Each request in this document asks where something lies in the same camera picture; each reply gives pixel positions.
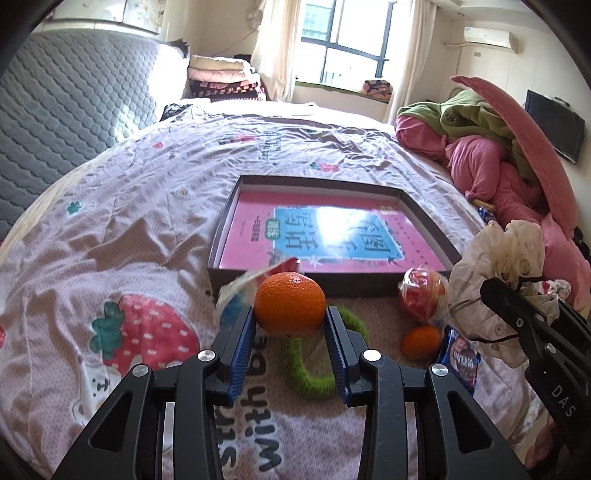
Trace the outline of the person's hand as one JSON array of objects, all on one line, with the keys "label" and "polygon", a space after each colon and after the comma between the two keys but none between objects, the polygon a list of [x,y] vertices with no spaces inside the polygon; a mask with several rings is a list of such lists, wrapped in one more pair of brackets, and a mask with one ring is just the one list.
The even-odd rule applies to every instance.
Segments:
[{"label": "person's hand", "polygon": [[548,416],[546,424],[526,453],[525,468],[532,473],[544,466],[549,468],[551,474],[556,474],[563,468],[568,456],[568,447],[562,440],[556,422]]}]

